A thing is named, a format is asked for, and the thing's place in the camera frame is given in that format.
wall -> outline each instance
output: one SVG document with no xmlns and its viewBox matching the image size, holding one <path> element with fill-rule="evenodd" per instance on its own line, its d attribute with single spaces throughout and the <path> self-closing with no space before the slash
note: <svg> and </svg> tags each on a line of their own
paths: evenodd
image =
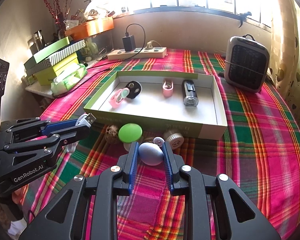
<svg viewBox="0 0 300 240">
<path fill-rule="evenodd" d="M 232 36 L 251 34 L 270 51 L 271 33 L 249 23 L 199 12 L 151 12 L 123 16 L 114 19 L 114 47 L 123 49 L 122 37 L 131 23 L 141 24 L 146 31 L 146 42 L 155 40 L 163 47 L 189 49 L 210 53 L 225 53 Z M 135 35 L 137 47 L 142 47 L 143 31 L 131 26 L 129 34 Z"/>
<path fill-rule="evenodd" d="M 42 0 L 5 0 L 0 7 L 0 58 L 10 63 L 1 104 L 3 121 L 41 113 L 20 78 L 24 75 L 24 62 L 31 57 L 27 41 L 37 30 L 42 30 L 46 41 L 51 40 L 54 32 L 51 19 Z"/>
</svg>

plaid bed sheet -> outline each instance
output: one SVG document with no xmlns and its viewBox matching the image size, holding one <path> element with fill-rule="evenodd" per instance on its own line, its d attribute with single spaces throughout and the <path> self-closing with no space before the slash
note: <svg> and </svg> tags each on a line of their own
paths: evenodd
<svg viewBox="0 0 300 240">
<path fill-rule="evenodd" d="M 225 66 L 220 55 L 175 49 L 168 49 L 167 54 L 164 59 L 132 59 L 90 69 L 84 80 L 111 66 L 110 71 L 96 75 L 70 95 L 56 99 L 42 119 L 78 118 L 84 113 L 83 106 L 116 71 L 162 70 L 214 75 L 225 106 L 226 132 L 218 142 L 186 138 L 174 152 L 202 173 L 230 176 L 282 239 L 287 239 L 300 223 L 300 130 L 287 105 L 269 84 L 265 83 L 257 94 L 227 84 L 218 76 Z M 115 165 L 120 155 L 126 154 L 122 144 L 106 143 L 104 132 L 103 126 L 100 131 L 92 130 L 74 154 L 62 153 L 54 171 L 28 185 L 22 202 L 25 215 L 29 209 L 38 214 L 75 175 L 100 174 Z M 170 196 L 163 166 L 139 163 L 133 194 L 118 197 L 117 208 L 120 240 L 183 238 L 184 197 Z M 214 239 L 212 215 L 210 222 Z"/>
</svg>

silver screw head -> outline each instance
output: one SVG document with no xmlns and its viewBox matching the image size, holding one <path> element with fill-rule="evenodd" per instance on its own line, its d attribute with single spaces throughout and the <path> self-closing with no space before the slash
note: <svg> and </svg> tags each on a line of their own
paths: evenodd
<svg viewBox="0 0 300 240">
<path fill-rule="evenodd" d="M 189 165 L 183 165 L 183 166 L 181 167 L 181 169 L 182 169 L 183 171 L 191 171 L 191 167 L 190 167 Z"/>
<path fill-rule="evenodd" d="M 117 165 L 111 167 L 111 171 L 118 172 L 121 168 Z"/>
<path fill-rule="evenodd" d="M 82 175 L 75 175 L 73 179 L 74 179 L 74 181 L 81 181 L 81 180 L 83 180 L 83 176 Z"/>
<path fill-rule="evenodd" d="M 219 175 L 219 179 L 223 180 L 223 181 L 227 181 L 228 180 L 228 176 L 226 174 L 220 174 Z"/>
</svg>

usb cable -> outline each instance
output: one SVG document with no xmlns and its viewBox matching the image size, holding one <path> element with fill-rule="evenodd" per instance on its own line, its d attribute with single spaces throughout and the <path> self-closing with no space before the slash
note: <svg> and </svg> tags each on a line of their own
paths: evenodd
<svg viewBox="0 0 300 240">
<path fill-rule="evenodd" d="M 95 120 L 96 120 L 96 118 L 92 114 L 83 114 L 78 118 L 75 125 L 85 124 L 86 126 L 88 126 L 90 128 Z M 74 153 L 78 143 L 79 142 L 75 142 L 75 143 L 71 143 L 71 144 L 67 145 L 66 146 L 67 153 L 70 153 L 70 154 Z"/>
</svg>

window sill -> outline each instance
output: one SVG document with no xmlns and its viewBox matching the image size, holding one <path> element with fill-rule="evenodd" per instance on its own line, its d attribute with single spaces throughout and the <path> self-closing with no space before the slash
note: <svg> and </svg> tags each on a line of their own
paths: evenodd
<svg viewBox="0 0 300 240">
<path fill-rule="evenodd" d="M 184 11 L 184 12 L 200 12 L 200 13 L 209 13 L 209 14 L 215 14 L 220 15 L 223 17 L 228 17 L 232 19 L 236 19 L 240 21 L 240 16 L 235 15 L 230 12 L 226 11 L 220 11 L 220 10 L 214 10 L 214 9 L 207 9 L 207 8 L 201 8 L 201 7 L 188 7 L 188 6 L 166 6 L 166 7 L 155 7 L 155 8 L 147 8 L 147 9 L 141 9 L 141 10 L 135 10 L 131 12 L 125 12 L 117 15 L 114 17 L 114 19 L 118 19 L 121 17 L 125 17 L 127 15 L 133 15 L 133 14 L 140 14 L 140 13 L 149 13 L 149 12 L 170 12 L 170 11 Z M 245 18 L 243 22 L 246 22 L 248 24 L 254 25 L 258 28 L 261 28 L 267 32 L 271 32 L 271 28 L 267 25 L 264 25 L 262 23 L 259 23 L 255 20 Z"/>
</svg>

